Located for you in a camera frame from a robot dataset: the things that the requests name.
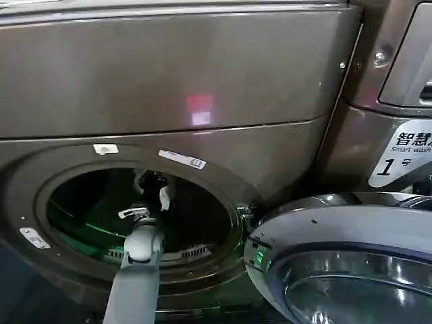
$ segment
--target front-loading washing machine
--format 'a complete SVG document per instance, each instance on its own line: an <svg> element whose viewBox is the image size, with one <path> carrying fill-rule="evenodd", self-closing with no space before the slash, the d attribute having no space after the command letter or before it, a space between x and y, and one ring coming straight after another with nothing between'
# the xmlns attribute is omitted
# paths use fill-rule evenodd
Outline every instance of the front-loading washing machine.
<svg viewBox="0 0 432 324"><path fill-rule="evenodd" d="M1 237L103 309L134 225L122 216L153 211L167 236L160 313L260 304L244 241L299 195L360 13L336 0L7 1Z"/></svg>
<svg viewBox="0 0 432 324"><path fill-rule="evenodd" d="M264 296L292 321L330 323L301 298L313 286L321 294L339 285L302 286L299 273L313 260L327 271L337 253L342 265L358 259L354 252L364 262L379 254L376 267L393 257L405 269L416 267L407 257L416 250L415 261L428 263L421 244L372 240L377 230L361 235L373 224L390 238L383 216L390 207L401 214L393 230L412 214L425 229L429 214L411 203L426 198L328 194L407 190L432 173L427 151L413 155L429 124L427 64L413 72L407 62L418 58L403 56L405 41L427 38L421 26L430 5L418 4L7 1L0 11L1 237L72 298L103 308L134 217L152 211L167 235L162 315L248 309ZM428 57L423 47L416 53ZM426 82L419 92L401 90L392 74L396 83L407 75L410 84ZM404 91L411 97L401 99ZM408 141L410 155L388 156L398 140ZM327 195L277 209L317 192ZM364 211L376 219L356 221ZM344 222L347 231L337 231ZM285 228L308 239L286 242ZM426 244L416 231L398 239L417 233L414 241ZM392 247L378 253L385 245ZM294 259L301 266L287 271ZM334 264L332 276L346 274ZM428 293L425 285L417 290Z"/></svg>

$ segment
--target washing machine door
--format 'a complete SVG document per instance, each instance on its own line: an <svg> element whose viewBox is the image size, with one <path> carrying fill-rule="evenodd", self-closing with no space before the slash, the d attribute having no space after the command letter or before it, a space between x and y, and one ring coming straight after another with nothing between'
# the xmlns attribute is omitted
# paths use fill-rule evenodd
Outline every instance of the washing machine door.
<svg viewBox="0 0 432 324"><path fill-rule="evenodd" d="M429 322L431 206L431 197L376 192L290 203L247 240L247 272L294 324Z"/></svg>

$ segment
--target robotic arm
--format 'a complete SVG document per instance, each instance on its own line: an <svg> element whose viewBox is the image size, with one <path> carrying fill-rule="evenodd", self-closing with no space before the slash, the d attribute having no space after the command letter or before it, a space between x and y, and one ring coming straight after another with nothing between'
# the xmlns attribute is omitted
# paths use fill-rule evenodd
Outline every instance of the robotic arm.
<svg viewBox="0 0 432 324"><path fill-rule="evenodd" d="M155 225L141 225L126 238L124 251L103 324L153 324L163 234Z"/></svg>

